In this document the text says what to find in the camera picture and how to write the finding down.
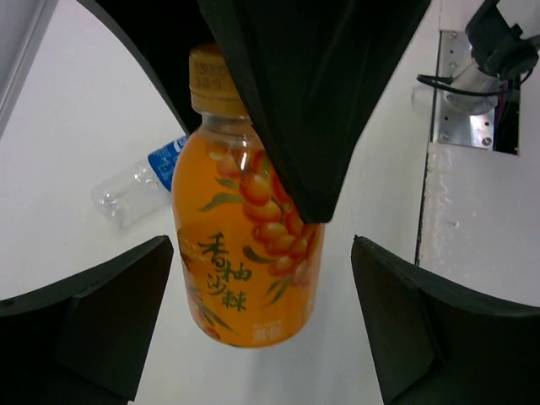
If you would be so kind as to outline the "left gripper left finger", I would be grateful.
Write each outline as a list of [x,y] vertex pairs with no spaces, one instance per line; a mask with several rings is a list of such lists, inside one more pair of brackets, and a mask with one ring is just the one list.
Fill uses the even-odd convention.
[[1,302],[3,404],[134,401],[170,274],[156,236],[108,262]]

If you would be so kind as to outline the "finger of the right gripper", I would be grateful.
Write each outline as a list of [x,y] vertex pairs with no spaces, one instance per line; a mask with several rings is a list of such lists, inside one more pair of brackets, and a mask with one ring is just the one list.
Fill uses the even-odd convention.
[[189,54],[214,42],[193,0],[80,0],[128,49],[176,120],[194,131],[202,118],[192,109]]
[[332,219],[426,1],[202,1],[253,127],[307,223]]

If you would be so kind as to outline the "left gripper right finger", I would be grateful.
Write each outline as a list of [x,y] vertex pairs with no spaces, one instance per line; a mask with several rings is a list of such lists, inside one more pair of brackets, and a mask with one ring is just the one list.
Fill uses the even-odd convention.
[[356,237],[354,282],[386,404],[536,404],[539,310]]

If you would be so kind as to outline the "blue label water bottle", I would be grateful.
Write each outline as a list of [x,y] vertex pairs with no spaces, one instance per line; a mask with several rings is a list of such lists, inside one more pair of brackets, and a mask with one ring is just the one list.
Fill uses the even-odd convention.
[[186,141],[187,136],[177,138],[102,181],[91,192],[94,206],[119,229],[170,206],[174,169]]

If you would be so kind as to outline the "orange juice bottle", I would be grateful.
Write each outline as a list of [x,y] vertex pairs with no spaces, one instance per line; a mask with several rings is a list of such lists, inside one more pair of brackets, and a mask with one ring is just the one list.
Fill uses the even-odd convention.
[[171,190],[192,317],[231,346],[281,343],[311,317],[325,228],[301,219],[215,44],[191,50],[189,88],[202,122]]

